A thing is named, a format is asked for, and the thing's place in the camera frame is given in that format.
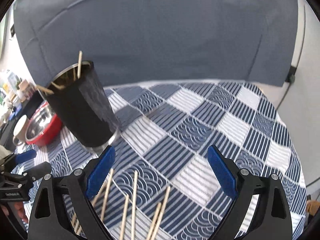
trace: wooden chopstick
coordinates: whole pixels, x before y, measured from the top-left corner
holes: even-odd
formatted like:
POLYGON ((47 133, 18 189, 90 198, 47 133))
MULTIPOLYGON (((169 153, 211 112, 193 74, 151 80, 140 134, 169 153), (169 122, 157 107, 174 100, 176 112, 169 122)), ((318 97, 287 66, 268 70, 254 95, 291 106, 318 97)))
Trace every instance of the wooden chopstick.
POLYGON ((149 240, 151 235, 152 235, 153 229, 155 228, 155 224, 156 224, 159 212, 160 212, 160 208, 161 208, 161 203, 159 202, 157 204, 157 208, 156 208, 155 214, 153 215, 153 219, 152 219, 151 226, 150 226, 150 229, 149 229, 149 232, 148 232, 146 240, 149 240))
POLYGON ((107 184, 107 188, 106 191, 104 193, 104 198, 103 198, 103 204, 102 204, 102 210, 101 210, 101 215, 100 215, 100 220, 103 222, 104 219, 104 213, 106 211, 106 206, 107 206, 107 201, 108 201, 108 194, 109 194, 109 190, 110 190, 110 186, 112 183, 112 176, 113 176, 113 169, 110 169, 109 172, 109 180, 108 180, 108 184, 107 184))
POLYGON ((43 87, 43 86, 36 85, 36 88, 39 89, 39 90, 41 90, 42 92, 48 94, 48 95, 53 95, 53 94, 54 94, 52 90, 47 89, 47 88, 45 88, 45 87, 43 87))
POLYGON ((129 204, 129 195, 127 194, 127 195, 125 196, 125 201, 124 201, 123 214, 122 214, 122 222, 121 222, 121 232, 120 232, 119 240, 123 240, 123 237, 124 237, 125 223, 126 223, 126 221, 127 221, 128 204, 129 204))
POLYGON ((155 229, 154 229, 154 231, 152 233, 151 240, 155 240, 156 235, 158 233, 159 226, 161 224, 161 220, 162 220, 162 217, 164 215, 165 206, 167 205, 167 201, 168 201, 168 198, 169 198, 170 189, 171 189, 171 187, 168 186, 167 190, 165 191, 165 195, 164 195, 164 199, 163 199, 163 202, 162 202, 161 210, 160 210, 160 213, 159 213, 159 216, 158 216, 158 220, 157 220, 155 229))
POLYGON ((82 64, 82 51, 79 51, 79 58, 78 58, 78 79, 80 79, 81 76, 81 64, 82 64))
MULTIPOLYGON (((104 183, 102 184, 98 194, 94 197, 94 199, 91 201, 91 204, 92 206, 94 207, 98 201, 98 198, 100 197, 103 189, 107 186, 107 181, 104 181, 104 183)), ((75 224, 75 227, 74 227, 74 230, 75 230, 75 233, 77 235, 79 235, 81 233, 81 230, 82 230, 82 227, 80 226, 79 229, 78 229, 78 226, 79 226, 79 220, 77 220, 76 224, 75 224)))
POLYGON ((56 83, 54 83, 54 82, 51 82, 51 84, 52 84, 52 85, 54 85, 54 87, 55 87, 55 88, 57 88, 57 89, 59 89, 59 90, 62 90, 62 89, 64 89, 64 88, 65 88, 65 86, 63 86, 63 85, 62 85, 62 86, 57 85, 57 84, 56 84, 56 83))
POLYGON ((138 183, 138 171, 134 171, 133 196, 132 196, 132 215, 131 215, 131 240, 134 240, 135 225, 136 225, 137 183, 138 183))

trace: metal screw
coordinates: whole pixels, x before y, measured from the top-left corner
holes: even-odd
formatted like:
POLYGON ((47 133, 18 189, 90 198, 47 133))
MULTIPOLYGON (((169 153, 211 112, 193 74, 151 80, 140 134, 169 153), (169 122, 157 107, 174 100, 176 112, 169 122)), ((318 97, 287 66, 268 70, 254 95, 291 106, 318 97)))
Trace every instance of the metal screw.
POLYGON ((43 177, 45 180, 48 180, 48 179, 50 179, 51 178, 51 174, 46 174, 44 177, 43 177))
POLYGON ((271 178, 273 178, 274 180, 277 180, 277 179, 279 179, 279 177, 278 177, 278 175, 277 174, 271 174, 271 178))
POLYGON ((82 174, 82 170, 81 169, 76 169, 75 171, 74 171, 74 175, 76 175, 76 176, 79 176, 79 175, 81 175, 82 174))
POLYGON ((244 175, 244 176, 249 175, 249 171, 246 170, 246 169, 241 169, 240 172, 241 172, 241 174, 244 175))

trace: table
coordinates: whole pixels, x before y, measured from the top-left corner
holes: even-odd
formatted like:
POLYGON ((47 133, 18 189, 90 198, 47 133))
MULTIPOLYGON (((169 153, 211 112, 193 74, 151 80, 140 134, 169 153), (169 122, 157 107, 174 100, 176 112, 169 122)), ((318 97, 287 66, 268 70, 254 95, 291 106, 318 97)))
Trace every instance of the table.
MULTIPOLYGON (((104 219, 115 239, 120 234, 124 195, 132 195, 134 170, 139 172, 137 239, 146 238, 156 204, 169 184, 172 189, 156 239, 207 239, 231 204, 206 160, 212 144, 254 175, 278 174, 290 207, 293 239, 300 235, 306 189, 299 157, 285 124, 257 86, 183 82, 107 88, 105 93, 122 132, 113 143, 115 174, 104 219)), ((49 161, 52 174, 64 176, 97 157, 86 152, 66 127, 50 145, 33 148, 37 157, 19 166, 17 172, 49 161)), ((25 203, 27 215, 39 183, 34 183, 31 200, 25 203)), ((237 236, 247 231, 257 200, 258 195, 252 197, 237 236)), ((103 194, 95 208, 99 216, 102 201, 103 194)), ((70 198, 65 197, 65 202, 71 217, 70 198)), ((130 239, 130 228, 131 205, 125 239, 130 239)))

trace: stainless steel bowl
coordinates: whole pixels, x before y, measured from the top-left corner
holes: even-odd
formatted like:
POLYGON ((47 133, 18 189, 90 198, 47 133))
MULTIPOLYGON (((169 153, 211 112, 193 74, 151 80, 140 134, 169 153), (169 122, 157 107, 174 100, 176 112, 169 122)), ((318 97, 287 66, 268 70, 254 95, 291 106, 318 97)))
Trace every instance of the stainless steel bowl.
POLYGON ((30 120, 26 130, 26 141, 33 141, 37 138, 51 122, 55 112, 46 105, 37 112, 30 120))

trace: red bowl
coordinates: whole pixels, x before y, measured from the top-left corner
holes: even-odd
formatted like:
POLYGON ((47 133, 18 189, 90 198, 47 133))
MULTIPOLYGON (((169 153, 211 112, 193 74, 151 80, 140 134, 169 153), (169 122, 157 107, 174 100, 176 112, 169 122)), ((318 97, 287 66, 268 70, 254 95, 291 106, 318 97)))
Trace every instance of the red bowl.
POLYGON ((31 118, 26 129, 26 143, 44 146, 59 133, 62 122, 48 102, 41 106, 31 118))

